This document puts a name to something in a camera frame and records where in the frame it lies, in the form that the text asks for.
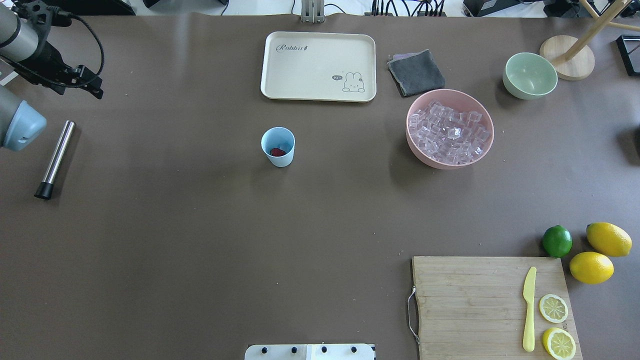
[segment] lemon slice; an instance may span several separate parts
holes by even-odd
[[[542,344],[549,355],[557,360],[570,360],[575,355],[575,341],[568,332],[551,327],[542,334]]]
[[[540,313],[552,323],[561,323],[569,315],[569,308],[558,295],[546,294],[540,299]]]

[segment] bowl of ice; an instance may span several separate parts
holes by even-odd
[[[430,167],[461,168],[489,152],[493,122],[473,97],[457,90],[432,90],[409,108],[406,141],[414,155]]]

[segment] knife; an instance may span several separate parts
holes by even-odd
[[[522,297],[527,302],[527,319],[524,323],[524,335],[522,336],[522,347],[528,351],[533,351],[536,346],[534,341],[533,328],[533,296],[536,292],[536,268],[533,266],[529,269],[527,277],[524,279],[524,289]]]

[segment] folded towel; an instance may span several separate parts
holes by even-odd
[[[428,49],[419,53],[394,55],[387,66],[400,85],[403,96],[444,87],[444,77]]]

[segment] mint green bowl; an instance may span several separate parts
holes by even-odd
[[[542,56],[518,53],[507,61],[502,82],[511,95],[533,100],[553,91],[558,84],[558,75],[554,66]]]

